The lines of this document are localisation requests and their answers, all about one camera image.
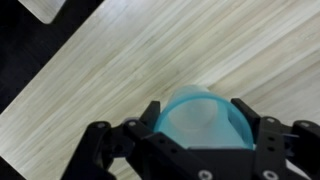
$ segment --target black metal bracket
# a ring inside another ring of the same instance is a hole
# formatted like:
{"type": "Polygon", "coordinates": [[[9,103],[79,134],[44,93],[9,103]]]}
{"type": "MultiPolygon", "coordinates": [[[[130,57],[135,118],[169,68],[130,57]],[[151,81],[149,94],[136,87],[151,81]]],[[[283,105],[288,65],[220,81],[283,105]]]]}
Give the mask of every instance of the black metal bracket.
{"type": "Polygon", "coordinates": [[[115,128],[107,122],[90,124],[62,179],[114,180],[108,172],[114,158],[126,158],[144,180],[304,180],[287,169],[285,159],[312,179],[320,179],[318,125],[297,121],[291,128],[276,118],[261,118],[240,99],[231,102],[247,118],[255,150],[184,149],[165,134],[152,131],[160,114],[160,102],[153,101],[139,120],[129,119],[115,128]]]}

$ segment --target wood grain surface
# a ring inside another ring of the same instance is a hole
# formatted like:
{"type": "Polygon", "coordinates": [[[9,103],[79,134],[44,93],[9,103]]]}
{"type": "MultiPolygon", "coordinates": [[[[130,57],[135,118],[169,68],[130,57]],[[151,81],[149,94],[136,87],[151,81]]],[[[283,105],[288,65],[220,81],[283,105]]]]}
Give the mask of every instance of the wood grain surface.
{"type": "Polygon", "coordinates": [[[66,0],[19,0],[41,22],[49,24],[66,0]]]}
{"type": "MultiPolygon", "coordinates": [[[[286,124],[320,123],[320,1],[106,0],[0,117],[0,154],[59,179],[86,126],[198,84],[286,124]]],[[[121,160],[119,179],[138,179],[121,160]]]]}

